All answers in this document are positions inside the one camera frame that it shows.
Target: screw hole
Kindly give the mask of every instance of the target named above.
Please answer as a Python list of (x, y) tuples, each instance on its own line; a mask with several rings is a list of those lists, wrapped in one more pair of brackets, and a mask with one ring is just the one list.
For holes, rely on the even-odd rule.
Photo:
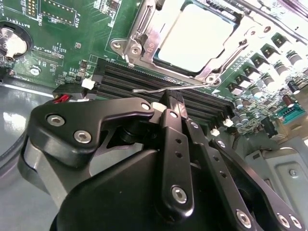
[(86, 139), (86, 138), (87, 138), (87, 136), (86, 136), (85, 134), (79, 134), (79, 137), (80, 137), (81, 139)]
[(51, 119), (52, 122), (59, 124), (61, 121), (58, 118), (52, 118)]
[(264, 29), (264, 33), (268, 33), (269, 31), (271, 30), (271, 27), (270, 26), (267, 26), (265, 29)]
[(227, 178), (227, 174), (224, 173), (223, 171), (220, 171), (220, 174), (221, 174), (221, 176), (222, 176), (223, 178)]
[(179, 153), (179, 152), (175, 152), (175, 155), (176, 155), (178, 158), (182, 158), (182, 157), (183, 157), (183, 155), (182, 155), (181, 153)]

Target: electrolytic capacitor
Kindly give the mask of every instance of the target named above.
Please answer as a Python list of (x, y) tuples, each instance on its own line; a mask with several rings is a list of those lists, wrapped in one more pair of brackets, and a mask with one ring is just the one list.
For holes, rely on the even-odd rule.
[(240, 121), (241, 121), (242, 124), (245, 124), (245, 123), (248, 122), (248, 118), (247, 118), (246, 113), (240, 114)]
[(242, 125), (243, 125), (243, 124), (242, 124), (239, 120), (237, 120), (237, 121), (235, 122), (235, 127), (236, 127), (236, 128), (240, 128)]
[(293, 80), (288, 82), (288, 87), (291, 90), (291, 92), (293, 93), (293, 95), (296, 95), (300, 92), (300, 89), (298, 88), (297, 84)]
[(263, 82), (265, 83), (265, 85), (267, 86), (267, 88), (270, 90), (270, 91), (275, 91), (277, 90), (277, 84), (275, 83), (275, 81), (273, 80), (272, 77), (268, 76), (268, 77), (265, 77), (263, 79)]
[(263, 95), (258, 87), (254, 87), (250, 91), (256, 99), (260, 99)]
[(276, 67), (276, 71), (283, 79), (286, 79), (290, 75), (290, 70), (285, 65)]
[(244, 107), (241, 99), (236, 99), (236, 100), (234, 101), (234, 104), (235, 104), (235, 108), (236, 108), (236, 109), (241, 109), (241, 108)]
[(291, 108), (294, 106), (294, 101), (290, 98), (290, 96), (284, 95), (282, 97), (282, 100), (285, 103), (285, 105), (287, 105), (288, 108)]
[(306, 66), (305, 60), (303, 60), (298, 54), (293, 54), (288, 57), (288, 59), (295, 69), (300, 69)]

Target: black connector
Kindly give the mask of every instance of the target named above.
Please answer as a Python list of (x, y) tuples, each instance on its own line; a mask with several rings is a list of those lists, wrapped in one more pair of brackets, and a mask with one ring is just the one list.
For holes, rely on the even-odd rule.
[(59, 85), (53, 92), (54, 98), (61, 95), (69, 95), (72, 100), (82, 100), (87, 95), (87, 89), (79, 84), (66, 83)]

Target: metal wire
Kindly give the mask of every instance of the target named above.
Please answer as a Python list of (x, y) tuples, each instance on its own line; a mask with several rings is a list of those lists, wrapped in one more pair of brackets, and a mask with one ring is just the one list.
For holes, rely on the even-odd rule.
[(203, 88), (207, 87), (209, 84), (196, 84), (196, 85), (190, 85), (190, 86), (175, 86), (175, 87), (165, 87), (161, 88), (158, 90), (144, 90), (144, 89), (135, 89), (132, 92), (133, 93), (147, 93), (147, 94), (152, 94), (152, 93), (160, 93), (166, 90), (184, 90), (184, 89), (194, 89), (194, 88)]

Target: black metal arm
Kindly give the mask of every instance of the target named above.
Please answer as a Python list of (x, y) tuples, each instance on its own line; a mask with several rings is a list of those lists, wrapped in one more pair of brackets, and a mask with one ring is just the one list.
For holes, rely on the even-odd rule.
[[(61, 216), (63, 213), (68, 216), (69, 212), (64, 211), (76, 204), (72, 202), (76, 200), (76, 195), (88, 197), (95, 185), (89, 197), (95, 198), (98, 188), (102, 188), (102, 199), (96, 200), (94, 206), (98, 207), (103, 199), (105, 201), (102, 205), (106, 205), (111, 198), (103, 195), (111, 190), (114, 193), (112, 195), (118, 196), (117, 188), (125, 184), (123, 177), (134, 176), (131, 181), (145, 185), (143, 178), (147, 174), (151, 175), (151, 179), (155, 177), (153, 186), (147, 187), (151, 188), (146, 194), (150, 199), (136, 200), (132, 206), (139, 208), (140, 203), (149, 203), (147, 208), (154, 208), (155, 216), (159, 214), (165, 223), (163, 226), (159, 224), (160, 230), (182, 230), (181, 225), (183, 227), (190, 223), (200, 223), (195, 217), (202, 217), (199, 208), (208, 200), (215, 200), (217, 206), (220, 206), (224, 226), (219, 224), (221, 219), (217, 219), (217, 227), (221, 230), (225, 230), (225, 227), (243, 231), (305, 230), (300, 217), (234, 150), (226, 147), (222, 141), (208, 141), (201, 127), (188, 118), (184, 99), (179, 92), (167, 91), (160, 103), (167, 108), (157, 110), (143, 99), (128, 98), (42, 105), (33, 110), (19, 169), (26, 180), (49, 193), (59, 206), (60, 212), (55, 220), (54, 230), (67, 228), (67, 223)], [(142, 152), (123, 161), (124, 164), (118, 164), (91, 178), (89, 164), (95, 155), (112, 149), (128, 148), (137, 142), (144, 144)], [(155, 156), (155, 164), (150, 164), (149, 156)], [(199, 170), (192, 167), (191, 163), (197, 163)], [(145, 165), (148, 168), (140, 172), (140, 177), (135, 176), (136, 168), (142, 169)], [(153, 173), (148, 173), (149, 168), (153, 169)], [(200, 183), (196, 186), (192, 177), (195, 171), (212, 183), (214, 187), (211, 190), (217, 192), (215, 198), (203, 194)], [(249, 199), (243, 195), (239, 184), (249, 188)], [(140, 192), (146, 190), (142, 185), (133, 184), (133, 187)], [(85, 196), (79, 196), (78, 201), (80, 200), (89, 204), (93, 202), (86, 202)], [(124, 210), (125, 205), (113, 203), (112, 206)], [(91, 227), (90, 222), (95, 221), (99, 223), (95, 227), (108, 227), (110, 221), (103, 218), (109, 216), (110, 212), (100, 212), (102, 214), (98, 222), (94, 218), (91, 220), (85, 210), (83, 224), (89, 222), (87, 226)], [(156, 219), (141, 208), (138, 213), (140, 224), (148, 224)], [(126, 213), (126, 216), (134, 218), (133, 214)], [(146, 216), (150, 216), (152, 220), (143, 219)], [(81, 221), (74, 219), (76, 220), (73, 222), (77, 224), (74, 230), (82, 230), (78, 229), (82, 227)], [(133, 222), (133, 230), (138, 225)], [(155, 230), (153, 227), (156, 225), (158, 226), (155, 223), (144, 229)]]

